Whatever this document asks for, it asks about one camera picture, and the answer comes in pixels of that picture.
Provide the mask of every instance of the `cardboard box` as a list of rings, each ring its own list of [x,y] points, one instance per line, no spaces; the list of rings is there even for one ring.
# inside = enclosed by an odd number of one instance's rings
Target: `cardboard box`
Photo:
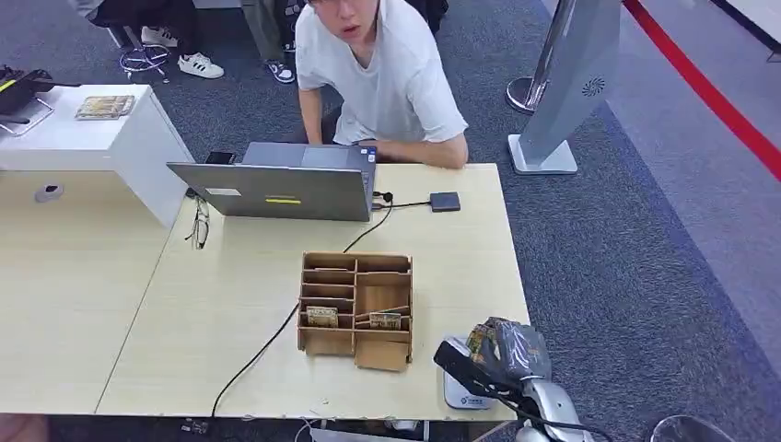
[[[307,355],[351,355],[357,366],[391,371],[412,362],[410,257],[306,252],[299,305],[298,349]]]

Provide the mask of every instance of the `glasses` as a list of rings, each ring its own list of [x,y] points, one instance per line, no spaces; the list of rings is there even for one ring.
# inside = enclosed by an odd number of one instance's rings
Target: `glasses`
[[[201,250],[209,238],[209,205],[200,196],[195,197],[195,218],[192,221],[192,231],[185,238],[190,241],[192,247]]]

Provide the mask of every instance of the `black cable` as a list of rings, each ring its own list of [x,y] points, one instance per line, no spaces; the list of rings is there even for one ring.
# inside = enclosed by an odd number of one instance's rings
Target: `black cable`
[[[420,203],[394,204],[393,208],[394,209],[398,209],[398,208],[401,208],[401,207],[416,207],[416,206],[419,206],[419,205],[431,205],[431,202],[430,201],[421,201]],[[380,210],[388,209],[388,208],[390,208],[389,205],[380,204],[380,203],[374,203],[374,204],[371,205],[371,210],[372,211],[380,211]]]
[[[388,216],[391,215],[391,212],[393,211],[393,207],[395,207],[395,206],[393,205],[393,200],[391,199],[390,200],[390,205],[388,205],[388,212],[385,214],[385,216],[383,216],[382,219],[379,220],[379,222],[377,224],[375,224],[374,226],[372,226],[369,230],[367,230],[366,232],[362,233],[358,238],[356,238],[355,241],[351,242],[349,246],[347,246],[344,250],[342,250],[342,253],[347,253],[350,249],[353,248],[353,246],[355,246],[355,244],[358,241],[361,240],[361,238],[363,238],[366,235],[368,235],[369,233],[373,232],[375,229],[377,229],[377,227],[382,226],[382,223],[384,223],[385,220],[388,219]]]
[[[382,196],[382,197],[383,197],[383,199],[385,200],[385,202],[390,204],[390,205],[388,205],[388,206],[387,206],[387,207],[388,207],[388,213],[386,213],[386,214],[385,214],[385,216],[383,216],[383,217],[382,217],[382,219],[381,219],[381,220],[380,220],[380,221],[379,221],[379,222],[378,222],[376,225],[372,226],[372,228],[370,228],[369,230],[365,231],[365,232],[364,232],[364,233],[362,233],[362,234],[361,234],[361,235],[360,235],[358,238],[356,238],[356,240],[354,240],[353,242],[351,242],[351,243],[350,243],[350,245],[349,245],[349,246],[347,246],[347,248],[346,248],[346,249],[344,249],[343,253],[347,253],[347,252],[348,252],[348,251],[349,251],[349,250],[350,250],[350,249],[351,249],[353,246],[355,246],[355,244],[356,244],[358,241],[360,241],[360,240],[361,240],[361,238],[365,237],[366,235],[368,235],[369,233],[371,233],[372,231],[374,231],[374,230],[375,230],[377,227],[380,227],[380,226],[382,226],[382,223],[384,223],[384,222],[385,222],[385,220],[386,220],[386,219],[388,219],[388,216],[391,214],[391,211],[393,210],[393,194],[392,194],[392,193],[390,193],[390,192],[386,192],[386,193],[379,193],[379,192],[375,192],[375,195],[374,195],[374,196]],[[213,420],[216,418],[217,405],[219,404],[219,400],[220,400],[220,399],[222,399],[222,395],[223,395],[223,394],[225,394],[225,392],[227,391],[227,389],[228,389],[228,388],[230,388],[231,384],[233,384],[233,382],[234,382],[236,379],[238,379],[238,378],[239,378],[239,376],[241,376],[241,374],[242,374],[242,373],[244,373],[244,371],[246,371],[246,370],[247,370],[247,368],[249,368],[250,366],[252,366],[252,364],[254,364],[254,363],[255,363],[255,361],[257,361],[257,360],[258,360],[258,358],[259,358],[259,357],[261,357],[261,355],[263,354],[263,352],[265,352],[265,351],[266,351],[266,349],[267,349],[267,348],[268,348],[268,347],[269,347],[269,346],[270,346],[270,345],[271,345],[271,344],[274,342],[274,340],[277,338],[277,336],[279,336],[279,335],[282,333],[282,330],[284,330],[284,329],[285,329],[285,327],[287,326],[287,324],[288,324],[288,323],[290,322],[290,320],[293,318],[293,315],[296,313],[296,310],[298,310],[298,303],[296,303],[296,305],[293,307],[293,309],[292,309],[292,310],[290,310],[290,313],[287,315],[287,318],[285,319],[285,322],[283,322],[283,323],[282,323],[282,326],[280,326],[280,327],[279,327],[279,329],[276,331],[276,333],[274,333],[274,336],[272,336],[272,337],[271,337],[271,339],[269,339],[269,340],[266,342],[266,344],[265,344],[265,345],[264,345],[264,346],[261,348],[261,350],[260,350],[258,353],[256,353],[256,354],[255,354],[255,356],[253,356],[253,357],[252,357],[252,359],[250,359],[250,362],[248,362],[247,364],[245,364],[245,365],[244,365],[244,366],[241,368],[241,370],[239,370],[239,372],[238,372],[238,373],[236,373],[236,375],[234,375],[234,376],[233,376],[233,378],[231,378],[231,379],[230,379],[230,381],[228,381],[228,382],[227,382],[227,384],[226,384],[226,385],[225,385],[225,387],[222,389],[222,391],[220,391],[220,393],[217,395],[217,398],[215,399],[215,404],[212,406],[212,414],[211,414],[211,418],[212,418]]]
[[[296,314],[296,310],[298,310],[298,303],[296,303],[296,306],[293,307],[292,310],[290,310],[290,313],[287,315],[287,319],[285,320],[285,322],[282,323],[282,326],[279,328],[279,330],[277,330],[276,333],[274,333],[274,336],[272,336],[271,339],[269,339],[266,342],[266,344],[261,348],[261,350],[258,353],[256,353],[255,356],[252,357],[252,359],[250,359],[250,362],[248,362],[245,366],[243,366],[241,368],[241,370],[239,370],[239,373],[234,375],[234,377],[231,378],[230,381],[227,382],[226,386],[222,389],[222,391],[220,391],[220,394],[217,395],[217,399],[215,399],[215,404],[212,407],[212,419],[215,418],[215,413],[217,411],[217,405],[219,404],[219,400],[222,398],[222,395],[225,394],[226,390],[230,387],[230,384],[232,384],[233,381],[235,381],[237,378],[239,378],[239,376],[241,376],[241,374],[244,373],[244,371],[247,368],[249,368],[252,364],[255,363],[256,360],[258,360],[259,357],[261,357],[263,352],[266,351],[266,349],[269,347],[269,345],[271,345],[271,343],[274,342],[276,337],[279,336],[282,333],[282,330],[285,329],[285,327],[287,326],[287,323],[290,322],[290,319],[293,318],[294,314]]]
[[[499,396],[498,394],[493,395],[494,398],[499,399],[502,403],[506,405],[507,408],[517,413],[519,416],[525,417],[526,419],[529,419],[530,421],[536,422],[537,424],[542,425],[549,425],[549,426],[555,426],[557,428],[567,428],[570,430],[581,430],[581,431],[588,431],[590,433],[596,433],[602,437],[605,438],[608,442],[612,442],[612,437],[607,434],[604,430],[601,430],[595,426],[589,426],[589,425],[581,425],[581,424],[566,424],[564,422],[554,422],[554,421],[547,421],[545,419],[542,419],[541,417],[537,417],[533,414],[529,414],[521,410],[516,405],[513,405],[512,402],[508,401],[507,399]]]

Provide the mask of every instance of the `gray laptop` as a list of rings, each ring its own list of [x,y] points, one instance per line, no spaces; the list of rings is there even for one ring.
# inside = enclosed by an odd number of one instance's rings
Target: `gray laptop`
[[[168,163],[227,216],[368,221],[376,149],[250,143],[239,164]]]

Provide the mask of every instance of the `white sneaker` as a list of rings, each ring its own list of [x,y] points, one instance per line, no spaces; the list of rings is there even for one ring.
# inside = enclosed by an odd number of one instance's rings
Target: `white sneaker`
[[[293,76],[293,71],[279,60],[266,60],[266,66],[274,75],[276,81],[280,83],[293,83],[296,81],[296,78]]]
[[[219,78],[225,73],[221,67],[212,63],[209,57],[200,52],[193,55],[181,55],[179,68],[186,74],[202,76],[203,78]]]
[[[167,48],[179,46],[179,40],[171,35],[168,28],[148,28],[144,26],[141,29],[141,42],[146,44],[160,44]]]

